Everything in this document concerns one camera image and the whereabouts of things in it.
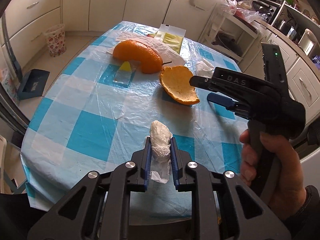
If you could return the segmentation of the person's right hand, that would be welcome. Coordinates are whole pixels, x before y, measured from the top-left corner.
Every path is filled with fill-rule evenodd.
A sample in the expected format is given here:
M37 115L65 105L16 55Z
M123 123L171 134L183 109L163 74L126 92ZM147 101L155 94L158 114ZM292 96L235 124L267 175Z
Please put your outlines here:
M245 184L251 185L257 175L259 157L251 146L252 139L248 129L240 135L239 140L243 143L240 177ZM307 193L299 156L282 135L261 132L260 141L277 159L276 167L271 170L274 190L268 206L281 220L285 220L295 215L306 201Z

